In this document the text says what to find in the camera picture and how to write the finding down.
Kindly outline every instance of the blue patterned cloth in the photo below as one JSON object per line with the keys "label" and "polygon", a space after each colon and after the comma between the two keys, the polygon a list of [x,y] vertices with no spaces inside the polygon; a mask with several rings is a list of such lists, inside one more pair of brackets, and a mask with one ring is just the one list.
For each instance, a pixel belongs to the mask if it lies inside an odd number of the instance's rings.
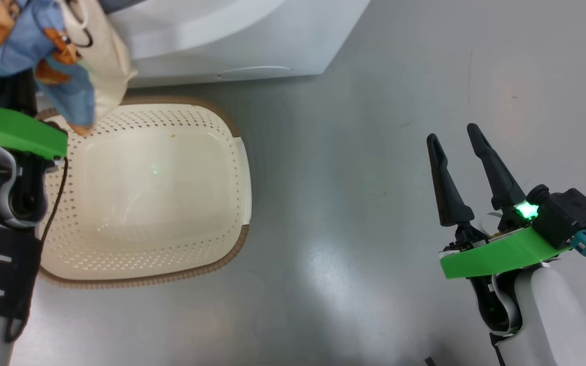
{"label": "blue patterned cloth", "polygon": [[33,69],[39,90],[72,125],[90,126],[95,92],[54,0],[0,0],[0,76]]}

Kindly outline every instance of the laundry basket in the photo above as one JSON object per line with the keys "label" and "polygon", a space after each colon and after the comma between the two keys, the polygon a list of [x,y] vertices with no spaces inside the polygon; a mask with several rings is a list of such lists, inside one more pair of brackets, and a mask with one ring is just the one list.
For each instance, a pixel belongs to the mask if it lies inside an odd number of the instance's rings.
{"label": "laundry basket", "polygon": [[[53,110],[38,117],[69,130]],[[198,276],[228,264],[246,240],[246,149],[237,127],[206,102],[128,98],[90,136],[70,134],[68,158],[40,269],[55,284],[128,287]],[[49,207],[62,178],[62,169],[46,177]],[[39,231],[45,226],[46,219]]]}

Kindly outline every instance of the green mount plate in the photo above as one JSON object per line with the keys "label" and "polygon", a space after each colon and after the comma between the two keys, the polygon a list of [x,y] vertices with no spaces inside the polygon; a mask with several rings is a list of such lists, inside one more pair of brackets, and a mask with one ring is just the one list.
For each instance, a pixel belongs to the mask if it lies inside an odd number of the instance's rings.
{"label": "green mount plate", "polygon": [[447,278],[490,276],[544,262],[570,249],[556,250],[528,227],[485,246],[446,256],[440,265]]}
{"label": "green mount plate", "polygon": [[67,134],[26,114],[0,108],[0,146],[53,160],[67,155]]}

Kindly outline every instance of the gray floor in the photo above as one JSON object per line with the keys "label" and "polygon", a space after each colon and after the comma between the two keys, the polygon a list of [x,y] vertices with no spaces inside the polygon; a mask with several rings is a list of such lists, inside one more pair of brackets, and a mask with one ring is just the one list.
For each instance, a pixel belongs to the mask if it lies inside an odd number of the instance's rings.
{"label": "gray floor", "polygon": [[[491,194],[470,122],[524,190],[586,194],[586,2],[373,0],[322,76],[135,93],[235,117],[253,179],[246,246],[159,286],[39,281],[14,366],[495,364],[470,286],[438,264],[453,231],[437,223],[426,135],[479,218]],[[586,260],[568,254],[555,266],[586,309]]]}
{"label": "gray floor", "polygon": [[141,3],[144,0],[99,0],[106,14],[112,14],[119,10]]}

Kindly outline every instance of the beige cloth bag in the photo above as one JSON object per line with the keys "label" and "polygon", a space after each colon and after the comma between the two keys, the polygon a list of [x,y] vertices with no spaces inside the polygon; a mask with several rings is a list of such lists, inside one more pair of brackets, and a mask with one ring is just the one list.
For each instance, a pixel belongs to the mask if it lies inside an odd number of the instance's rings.
{"label": "beige cloth bag", "polygon": [[[74,42],[78,64],[89,74],[95,90],[95,121],[113,111],[128,89],[128,80],[137,74],[130,63],[128,48],[107,20],[98,0],[56,0],[63,12],[67,35]],[[72,126],[78,134],[88,127]]]}

